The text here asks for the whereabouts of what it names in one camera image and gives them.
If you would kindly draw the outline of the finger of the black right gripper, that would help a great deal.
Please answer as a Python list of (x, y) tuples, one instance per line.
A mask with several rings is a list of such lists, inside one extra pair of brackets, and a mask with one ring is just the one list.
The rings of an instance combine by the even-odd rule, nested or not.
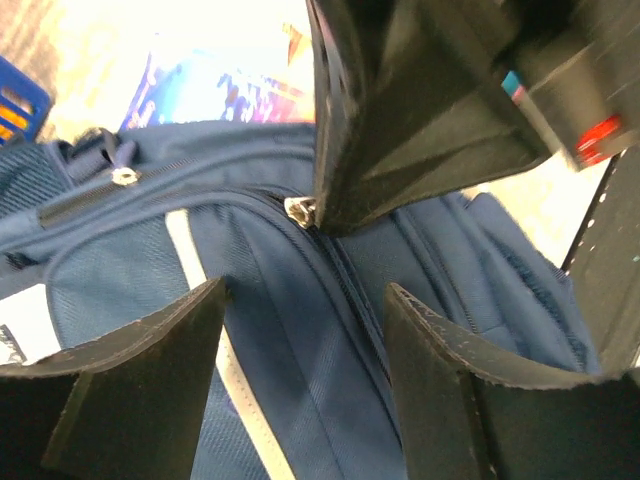
[(308, 1), (314, 54), (315, 225), (342, 237), (364, 224), (352, 158), (378, 75), (393, 1)]

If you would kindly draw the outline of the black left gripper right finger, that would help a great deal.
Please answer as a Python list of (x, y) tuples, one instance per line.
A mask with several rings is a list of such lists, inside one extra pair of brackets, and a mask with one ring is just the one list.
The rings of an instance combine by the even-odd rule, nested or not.
[(635, 479), (639, 372), (588, 375), (503, 350), (396, 284), (385, 347), (412, 479)]

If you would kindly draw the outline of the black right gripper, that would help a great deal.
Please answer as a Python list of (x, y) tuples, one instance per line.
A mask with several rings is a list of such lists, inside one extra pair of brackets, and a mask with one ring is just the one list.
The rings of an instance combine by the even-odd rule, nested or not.
[(529, 170), (613, 157), (639, 129), (570, 1), (398, 1), (379, 73), (344, 67), (344, 232)]

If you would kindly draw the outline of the blue Jane Eyre book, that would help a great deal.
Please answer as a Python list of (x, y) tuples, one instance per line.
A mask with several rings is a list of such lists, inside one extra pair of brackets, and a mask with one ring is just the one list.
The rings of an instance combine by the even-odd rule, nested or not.
[(313, 122), (313, 83), (311, 37), (287, 22), (251, 43), (157, 34), (120, 129)]

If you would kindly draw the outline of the navy blue student backpack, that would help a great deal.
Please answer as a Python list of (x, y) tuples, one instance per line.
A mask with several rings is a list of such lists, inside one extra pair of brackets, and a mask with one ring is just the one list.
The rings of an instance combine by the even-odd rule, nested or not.
[(343, 239), (299, 226), (309, 124), (198, 122), (1, 149), (1, 331), (41, 361), (222, 279), (186, 479), (403, 479), (384, 291), (504, 350), (600, 364), (569, 277), (490, 195), (396, 210)]

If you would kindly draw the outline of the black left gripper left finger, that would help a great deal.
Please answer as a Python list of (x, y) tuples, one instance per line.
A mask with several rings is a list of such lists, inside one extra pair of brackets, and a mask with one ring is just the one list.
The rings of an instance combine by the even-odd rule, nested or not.
[(2, 477), (188, 478), (225, 303), (210, 280), (94, 341), (3, 367)]

